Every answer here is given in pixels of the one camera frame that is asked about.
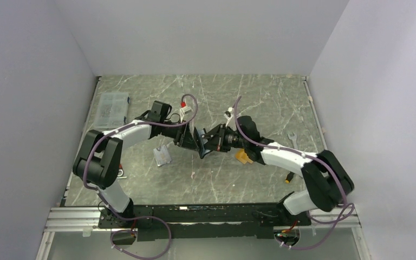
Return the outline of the clear plastic screw box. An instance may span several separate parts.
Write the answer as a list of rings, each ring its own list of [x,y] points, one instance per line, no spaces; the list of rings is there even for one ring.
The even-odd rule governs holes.
[[[126,92],[102,93],[96,110],[93,128],[115,129],[127,122],[129,94]]]

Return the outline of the black leather card holder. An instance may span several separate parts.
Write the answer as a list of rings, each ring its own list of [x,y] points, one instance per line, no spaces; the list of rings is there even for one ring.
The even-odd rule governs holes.
[[[194,141],[197,144],[198,154],[199,154],[199,157],[201,159],[203,159],[209,153],[212,152],[210,149],[205,147],[205,144],[207,143],[207,139],[204,139],[203,135],[205,135],[206,133],[207,133],[206,129],[204,129],[204,128],[198,129],[197,127],[194,127],[194,129],[193,129],[193,138],[194,138]]]

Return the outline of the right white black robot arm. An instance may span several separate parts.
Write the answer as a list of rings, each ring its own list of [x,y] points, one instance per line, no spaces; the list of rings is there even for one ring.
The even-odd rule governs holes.
[[[305,189],[286,195],[278,205],[277,219],[284,225],[291,224],[302,212],[330,212],[345,202],[355,187],[333,152],[311,153],[282,146],[261,136],[250,116],[239,117],[236,129],[219,124],[198,136],[206,153],[243,149],[253,162],[277,166],[303,178]]]

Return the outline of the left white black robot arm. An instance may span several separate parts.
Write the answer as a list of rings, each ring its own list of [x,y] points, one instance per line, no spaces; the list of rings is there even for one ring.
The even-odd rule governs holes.
[[[169,120],[171,105],[154,101],[129,124],[109,132],[88,131],[73,164],[73,174],[94,190],[113,212],[113,221],[122,228],[134,220],[134,205],[119,184],[121,155],[125,148],[162,135],[171,138],[176,146],[198,151],[199,145],[191,133],[189,123],[180,119]]]

